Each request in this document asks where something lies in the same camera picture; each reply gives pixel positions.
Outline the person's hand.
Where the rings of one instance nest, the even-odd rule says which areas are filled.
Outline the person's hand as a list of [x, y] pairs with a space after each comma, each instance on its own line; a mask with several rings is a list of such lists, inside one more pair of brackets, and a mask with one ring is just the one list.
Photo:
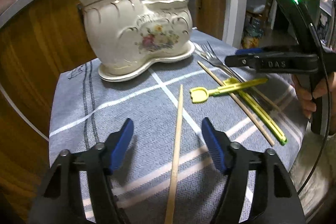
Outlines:
[[[313, 99], [317, 99], [327, 94], [326, 81], [323, 79], [315, 88], [313, 93], [303, 88], [295, 75], [292, 75], [291, 79], [294, 83], [295, 93], [301, 104], [303, 114], [307, 118], [311, 118], [313, 112], [316, 111], [317, 106], [313, 103]], [[331, 117], [335, 117], [335, 72], [331, 73], [328, 77], [329, 89], [331, 91]]]

